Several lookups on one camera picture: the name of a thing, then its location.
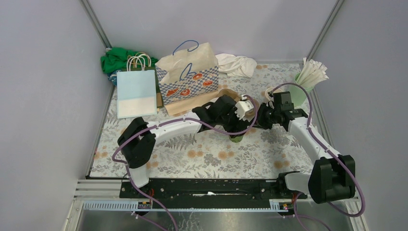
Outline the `green paper coffee cup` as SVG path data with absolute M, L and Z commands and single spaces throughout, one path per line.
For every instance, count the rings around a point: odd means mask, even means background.
M 240 143 L 243 140 L 244 136 L 230 136 L 229 140 L 233 143 Z

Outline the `stack of black paper cups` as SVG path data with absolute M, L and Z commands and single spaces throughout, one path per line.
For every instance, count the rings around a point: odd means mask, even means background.
M 283 92 L 283 90 L 281 88 L 275 89 L 275 87 L 269 87 L 264 92 L 264 102 L 265 103 L 268 103 L 270 101 L 273 102 L 274 101 L 273 94 L 274 93 L 280 93 L 280 92 Z

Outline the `blue checkered paper bag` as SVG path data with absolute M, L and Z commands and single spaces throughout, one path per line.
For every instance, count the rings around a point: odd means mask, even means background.
M 218 60 L 211 45 L 199 44 L 161 58 L 156 64 L 158 86 L 167 113 L 180 114 L 211 101 L 218 94 Z

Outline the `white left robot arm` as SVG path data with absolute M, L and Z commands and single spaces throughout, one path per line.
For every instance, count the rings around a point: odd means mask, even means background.
M 256 102 L 248 95 L 239 101 L 222 95 L 168 120 L 147 122 L 137 117 L 118 138 L 119 147 L 112 160 L 120 162 L 116 158 L 118 153 L 125 157 L 123 163 L 132 183 L 130 190 L 136 197 L 143 198 L 149 193 L 147 162 L 157 144 L 210 129 L 232 138 L 242 136 L 255 124 L 256 117 Z

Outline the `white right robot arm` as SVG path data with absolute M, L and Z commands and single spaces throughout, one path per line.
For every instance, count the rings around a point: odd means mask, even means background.
M 314 163 L 311 173 L 291 171 L 280 173 L 276 192 L 282 198 L 295 191 L 308 194 L 317 204 L 352 198 L 356 193 L 355 161 L 333 149 L 311 125 L 303 109 L 296 109 L 288 91 L 273 95 L 273 102 L 262 103 L 257 124 L 265 129 L 282 126 L 295 137 Z

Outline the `floral tablecloth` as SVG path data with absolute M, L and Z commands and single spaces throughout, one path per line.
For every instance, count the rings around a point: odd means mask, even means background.
M 293 81 L 300 64 L 259 64 L 251 78 L 219 74 L 218 89 L 231 89 L 265 102 L 265 91 Z M 112 161 L 117 140 L 133 118 L 117 118 L 117 90 L 112 94 L 96 148 L 90 178 L 122 178 L 125 165 Z M 151 178 L 274 179 L 279 173 L 310 174 L 311 161 L 298 141 L 284 128 L 251 128 L 239 143 L 208 130 L 187 134 L 156 145 L 146 167 Z

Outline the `stack of brown cup carriers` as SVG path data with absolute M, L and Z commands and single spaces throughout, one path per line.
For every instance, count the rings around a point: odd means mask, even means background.
M 242 99 L 241 95 L 231 89 L 221 89 L 218 94 L 217 97 L 221 97 L 227 95 L 229 97 L 231 97 L 235 102 L 238 102 Z

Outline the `green straw holder cup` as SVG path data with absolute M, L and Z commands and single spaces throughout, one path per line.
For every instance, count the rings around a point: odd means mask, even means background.
M 302 88 L 304 88 L 306 90 L 306 93 L 303 92 L 302 89 L 300 89 L 299 87 L 295 86 L 295 85 L 288 85 L 287 86 L 287 90 L 290 92 L 291 94 L 291 99 L 292 99 L 292 103 L 294 104 L 295 107 L 299 107 L 301 106 L 304 101 L 307 99 L 307 95 L 313 90 L 314 86 L 310 85 L 310 84 L 300 84 L 300 73 L 298 73 L 295 77 L 294 77 L 294 81 L 293 83 L 301 86 Z

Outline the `white cloth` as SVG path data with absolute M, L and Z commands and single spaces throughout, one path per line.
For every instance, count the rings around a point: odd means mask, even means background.
M 227 74 L 228 77 L 252 77 L 257 66 L 254 59 L 246 56 L 220 53 L 216 58 L 219 72 Z

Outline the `bundle of white wrapped straws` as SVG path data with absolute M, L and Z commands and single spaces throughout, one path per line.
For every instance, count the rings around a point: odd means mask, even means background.
M 303 58 L 303 68 L 294 78 L 295 82 L 303 88 L 313 88 L 318 83 L 328 80 L 327 67 L 321 63 Z

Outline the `light blue paper bag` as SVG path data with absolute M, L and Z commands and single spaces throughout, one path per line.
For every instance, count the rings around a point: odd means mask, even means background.
M 155 71 L 146 67 L 152 64 L 145 53 L 128 58 L 126 71 L 117 74 L 117 117 L 119 119 L 155 115 Z

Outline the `green cloth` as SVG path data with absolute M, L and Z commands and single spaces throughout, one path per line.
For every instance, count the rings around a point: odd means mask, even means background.
M 141 54 L 147 53 L 127 50 L 120 47 L 107 48 L 105 55 L 100 57 L 102 72 L 109 74 L 116 70 L 126 68 L 129 57 Z

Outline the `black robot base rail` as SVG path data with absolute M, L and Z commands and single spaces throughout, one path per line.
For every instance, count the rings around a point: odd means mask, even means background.
M 123 181 L 119 197 L 153 197 L 168 209 L 285 209 L 297 194 L 279 180 L 151 178 L 138 191 Z

